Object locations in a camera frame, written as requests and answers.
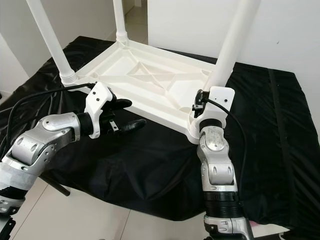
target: white plastic bracket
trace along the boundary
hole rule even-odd
[[[222,86],[212,86],[210,88],[209,99],[220,104],[228,111],[231,108],[232,102],[234,100],[235,90],[229,87]],[[207,102],[204,107],[203,113],[195,118],[190,125],[189,141],[193,144],[199,144],[200,138],[200,123],[206,119],[217,119],[222,123],[222,128],[226,127],[227,114],[221,110],[219,107]]]
[[[105,83],[97,82],[91,92],[85,99],[84,112],[91,117],[93,125],[93,133],[89,135],[90,138],[96,139],[100,136],[99,117],[103,110],[101,108],[107,101],[111,101],[113,95]]]

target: tiled floor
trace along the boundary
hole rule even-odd
[[[148,44],[147,4],[125,16],[131,40]],[[115,41],[115,34],[108,38]],[[195,240],[208,236],[203,213],[174,222],[98,200],[72,189],[66,197],[38,179],[14,215],[11,240]],[[255,237],[285,230],[276,225],[253,227]]]

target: black tablecloth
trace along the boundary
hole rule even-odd
[[[113,42],[78,37],[64,52],[77,71]],[[178,52],[215,63],[206,56]],[[32,93],[61,87],[58,70],[49,59],[0,106],[0,141],[10,110]],[[320,147],[305,95],[291,72],[236,63],[227,87],[235,90],[231,112],[248,138],[242,200],[249,219],[290,229],[290,239],[320,236]],[[84,93],[60,92],[23,105],[15,123],[35,115],[83,112]],[[116,112],[119,124],[141,117]],[[18,136],[36,121],[15,131]],[[243,140],[231,118],[225,137],[236,175],[242,167]],[[114,138],[83,137],[60,150],[45,175],[108,203],[180,221],[204,211],[197,146],[174,130],[147,119],[140,131]]]

